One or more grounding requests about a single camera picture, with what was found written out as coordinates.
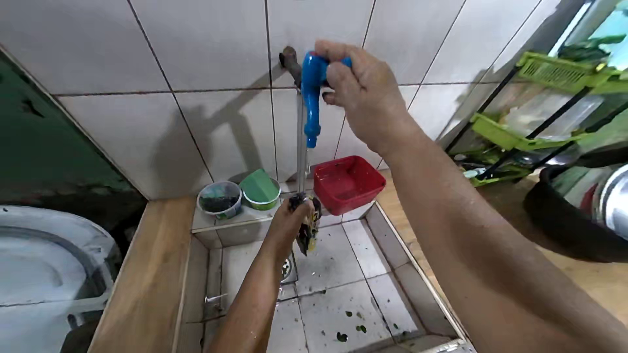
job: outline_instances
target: red plastic basket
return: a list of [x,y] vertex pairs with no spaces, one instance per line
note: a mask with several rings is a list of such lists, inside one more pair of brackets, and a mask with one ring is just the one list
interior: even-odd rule
[[321,163],[314,168],[314,192],[333,215],[341,215],[373,201],[386,179],[360,156]]

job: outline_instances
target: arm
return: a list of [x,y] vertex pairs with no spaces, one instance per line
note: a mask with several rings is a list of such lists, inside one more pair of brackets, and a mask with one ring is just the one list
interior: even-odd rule
[[390,68],[364,50],[318,41],[356,136],[390,166],[401,205],[479,352],[619,352],[625,327],[504,220],[407,113]]
[[279,293],[281,266],[290,255],[301,221],[312,209],[311,202],[307,202],[291,213],[288,201],[281,204],[229,307],[225,322],[206,352],[266,352]]

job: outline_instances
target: wooden floor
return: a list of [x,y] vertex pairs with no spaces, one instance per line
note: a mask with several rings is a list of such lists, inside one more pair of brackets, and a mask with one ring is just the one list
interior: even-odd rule
[[[446,296],[443,294],[430,264],[425,259],[421,246],[418,244],[414,232],[410,228],[410,223],[401,208],[390,171],[382,171],[382,175],[386,177],[387,185],[377,196],[377,201],[414,255],[417,263],[446,300]],[[521,234],[537,244],[543,244],[554,249],[553,246],[555,245],[532,225],[522,207],[523,198],[534,183],[534,180],[523,180],[518,184],[495,183],[481,187],[478,191]],[[538,248],[556,267],[560,268],[593,299],[628,326],[628,300],[626,300],[628,298],[628,264],[589,263],[568,258],[541,246]]]

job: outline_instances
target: blue faucet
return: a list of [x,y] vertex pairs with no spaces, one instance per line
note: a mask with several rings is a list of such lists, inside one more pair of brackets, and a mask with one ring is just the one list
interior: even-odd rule
[[[351,58],[341,60],[343,64],[351,67]],[[308,137],[307,147],[316,147],[317,136],[320,134],[318,122],[318,98],[320,87],[327,80],[327,67],[329,62],[314,52],[308,52],[303,59],[303,71],[301,71],[301,94],[308,110],[308,119],[303,132]]]

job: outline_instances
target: hand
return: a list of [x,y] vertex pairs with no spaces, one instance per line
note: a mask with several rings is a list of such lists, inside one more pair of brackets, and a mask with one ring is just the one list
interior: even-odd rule
[[307,200],[299,205],[294,212],[290,212],[290,203],[285,200],[273,217],[263,246],[276,251],[277,260],[283,261],[290,255],[292,242],[299,233],[303,219],[314,212],[314,204]]
[[[332,62],[327,81],[335,92],[324,93],[323,100],[344,107],[351,130],[369,149],[384,156],[405,138],[425,136],[408,114],[388,64],[353,45],[317,40],[314,48]],[[351,68],[339,62],[345,57]]]

